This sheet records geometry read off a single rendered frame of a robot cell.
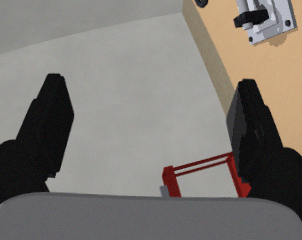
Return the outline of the grey metal base plate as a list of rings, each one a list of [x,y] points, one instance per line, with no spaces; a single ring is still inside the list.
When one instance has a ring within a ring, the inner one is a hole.
[[[274,0],[279,23],[254,34],[253,28],[247,30],[250,45],[269,39],[297,28],[291,0]]]

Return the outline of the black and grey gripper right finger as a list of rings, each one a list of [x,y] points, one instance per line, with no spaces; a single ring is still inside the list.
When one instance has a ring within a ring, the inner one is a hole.
[[[246,198],[285,205],[302,221],[302,156],[283,147],[254,79],[238,82],[226,124],[237,176],[252,187]]]

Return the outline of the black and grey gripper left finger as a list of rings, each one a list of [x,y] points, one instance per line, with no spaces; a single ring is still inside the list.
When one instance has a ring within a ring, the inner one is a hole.
[[[73,120],[64,76],[49,73],[16,139],[0,144],[0,204],[22,194],[50,192],[45,181],[60,171]]]

